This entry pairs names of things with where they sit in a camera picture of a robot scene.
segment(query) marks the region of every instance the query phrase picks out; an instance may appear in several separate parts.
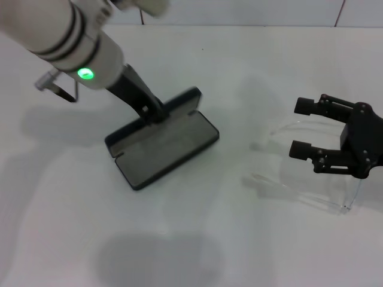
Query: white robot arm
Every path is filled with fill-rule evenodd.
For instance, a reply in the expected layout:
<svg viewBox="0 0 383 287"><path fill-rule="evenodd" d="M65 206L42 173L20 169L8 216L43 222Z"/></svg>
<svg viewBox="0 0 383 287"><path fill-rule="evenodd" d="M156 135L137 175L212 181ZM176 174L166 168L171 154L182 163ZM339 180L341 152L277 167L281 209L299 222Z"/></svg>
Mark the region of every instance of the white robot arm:
<svg viewBox="0 0 383 287"><path fill-rule="evenodd" d="M121 10L137 6L152 16L168 0L111 0ZM39 90L63 93L54 84L64 72L92 89L112 87L124 71L121 48L103 31L113 9L107 0L0 0L0 30L54 67L36 83Z"/></svg>

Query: white wall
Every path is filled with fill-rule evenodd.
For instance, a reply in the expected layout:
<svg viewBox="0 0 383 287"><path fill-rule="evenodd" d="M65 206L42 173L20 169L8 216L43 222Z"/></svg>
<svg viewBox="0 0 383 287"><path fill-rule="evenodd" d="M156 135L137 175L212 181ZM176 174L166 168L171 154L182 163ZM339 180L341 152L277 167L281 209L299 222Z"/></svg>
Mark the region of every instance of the white wall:
<svg viewBox="0 0 383 287"><path fill-rule="evenodd" d="M343 0L173 0L155 25L334 26ZM140 24L139 11L117 15L112 23Z"/></svg>
<svg viewBox="0 0 383 287"><path fill-rule="evenodd" d="M383 0L346 0L338 27L383 27Z"/></svg>

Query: white table surface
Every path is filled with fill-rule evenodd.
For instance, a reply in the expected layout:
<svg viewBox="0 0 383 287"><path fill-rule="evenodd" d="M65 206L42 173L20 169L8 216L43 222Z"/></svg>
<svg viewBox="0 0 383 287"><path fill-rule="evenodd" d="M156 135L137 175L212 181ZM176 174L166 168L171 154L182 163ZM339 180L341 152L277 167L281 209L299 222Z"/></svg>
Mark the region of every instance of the white table surface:
<svg viewBox="0 0 383 287"><path fill-rule="evenodd" d="M106 91L81 88L76 105L36 91L48 65L0 36L0 285L383 286L381 170L346 215L263 199L245 182L266 164L249 146L300 96L383 115L382 29L107 33L162 100L198 86L221 140L135 193L104 145L134 112Z"/></svg>

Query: transparent plastic holder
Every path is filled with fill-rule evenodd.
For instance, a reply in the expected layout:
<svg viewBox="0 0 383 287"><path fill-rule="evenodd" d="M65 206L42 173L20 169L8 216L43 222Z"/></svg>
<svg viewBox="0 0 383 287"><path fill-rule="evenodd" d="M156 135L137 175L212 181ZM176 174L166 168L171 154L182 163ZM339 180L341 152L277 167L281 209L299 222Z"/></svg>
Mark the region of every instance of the transparent plastic holder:
<svg viewBox="0 0 383 287"><path fill-rule="evenodd" d="M265 145L252 145L257 164L251 174L259 197L294 200L329 212L351 210L362 180L351 175L314 173L311 160L288 157L293 140L325 149L339 149L342 123L287 120L269 134Z"/></svg>

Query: green led light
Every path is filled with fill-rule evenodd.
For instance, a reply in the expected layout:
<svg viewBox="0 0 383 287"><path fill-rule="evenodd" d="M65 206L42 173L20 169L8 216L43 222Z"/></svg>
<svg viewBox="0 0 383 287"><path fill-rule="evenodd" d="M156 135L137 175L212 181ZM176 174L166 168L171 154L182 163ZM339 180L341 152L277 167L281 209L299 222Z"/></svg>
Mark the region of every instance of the green led light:
<svg viewBox="0 0 383 287"><path fill-rule="evenodd" d="M83 68L78 70L77 74L84 80L91 80L95 77L91 69Z"/></svg>

